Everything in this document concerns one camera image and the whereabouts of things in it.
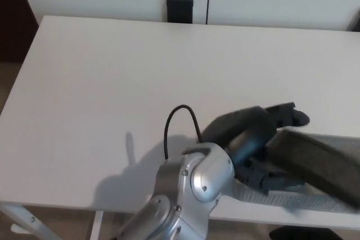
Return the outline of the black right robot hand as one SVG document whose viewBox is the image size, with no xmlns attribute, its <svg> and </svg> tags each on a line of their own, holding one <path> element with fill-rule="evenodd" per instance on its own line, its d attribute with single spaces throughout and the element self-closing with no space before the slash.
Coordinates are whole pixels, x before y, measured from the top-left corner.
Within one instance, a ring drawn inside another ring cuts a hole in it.
<svg viewBox="0 0 360 240">
<path fill-rule="evenodd" d="M 343 240 L 328 228 L 283 226 L 269 233 L 272 240 Z"/>
</svg>

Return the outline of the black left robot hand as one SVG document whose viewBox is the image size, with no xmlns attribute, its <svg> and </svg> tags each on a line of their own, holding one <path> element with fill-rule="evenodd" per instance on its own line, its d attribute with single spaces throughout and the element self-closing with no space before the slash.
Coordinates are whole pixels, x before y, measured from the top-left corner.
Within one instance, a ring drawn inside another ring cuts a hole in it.
<svg viewBox="0 0 360 240">
<path fill-rule="evenodd" d="M 268 194 L 304 185 L 298 177 L 269 168 L 267 144 L 279 128 L 302 127 L 309 122 L 309 116 L 298 111 L 293 102 L 268 108 L 254 106 L 218 116 L 201 132 L 198 141 L 215 143 L 227 152 L 236 182 Z"/>
</svg>

